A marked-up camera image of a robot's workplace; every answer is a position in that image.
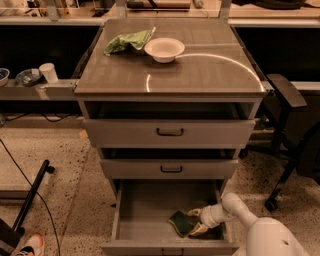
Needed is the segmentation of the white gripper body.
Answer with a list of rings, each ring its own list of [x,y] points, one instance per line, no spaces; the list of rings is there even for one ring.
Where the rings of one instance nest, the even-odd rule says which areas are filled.
[[[215,228],[220,225],[227,216],[227,212],[221,204],[209,205],[201,209],[200,221],[207,228]]]

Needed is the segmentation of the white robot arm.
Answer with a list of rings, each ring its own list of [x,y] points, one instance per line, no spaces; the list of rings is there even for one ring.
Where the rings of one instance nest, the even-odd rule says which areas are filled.
[[[200,219],[192,236],[238,219],[247,230],[246,256],[310,256],[284,224],[270,217],[258,218],[235,193],[225,194],[218,204],[192,209],[187,215]]]

